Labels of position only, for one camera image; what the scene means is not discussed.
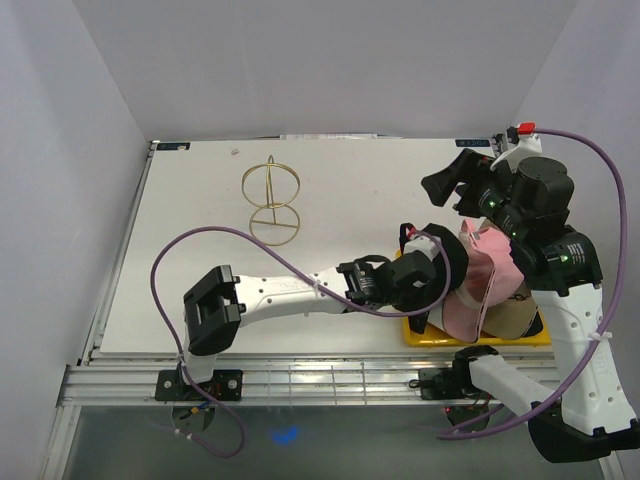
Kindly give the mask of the pink baseball cap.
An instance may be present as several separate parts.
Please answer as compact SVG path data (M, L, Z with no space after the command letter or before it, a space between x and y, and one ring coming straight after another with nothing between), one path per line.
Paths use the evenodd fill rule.
M458 238L468 254L468 266L462 284L444 301L442 327L459 341L475 343L488 309L515 293L524 276L511 257L509 239L500 230L477 228L466 219Z

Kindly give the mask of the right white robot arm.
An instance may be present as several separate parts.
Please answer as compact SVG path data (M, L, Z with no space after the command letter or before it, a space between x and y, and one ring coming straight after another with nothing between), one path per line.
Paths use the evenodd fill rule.
M529 156L510 167L465 149L443 170L424 177L431 203L451 194L455 210L485 217L510 241L551 338L559 374L556 391L511 367L489 346L455 354L454 390L464 397L489 393L515 418L501 433L527 425L538 452L552 463L599 459L639 446L639 419L626 399L602 311L602 272L591 240L566 223L574 183L564 164Z

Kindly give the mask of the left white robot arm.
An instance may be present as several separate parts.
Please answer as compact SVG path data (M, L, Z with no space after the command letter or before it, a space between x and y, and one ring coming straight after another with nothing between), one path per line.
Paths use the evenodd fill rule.
M419 234L406 225L401 231L394 260L368 255L304 277L236 275L228 265L210 270L183 297L187 337L178 388L190 399L205 397L217 355L232 346L240 328L259 321L391 307L424 325L427 307L462 285L469 255L441 225L429 224Z

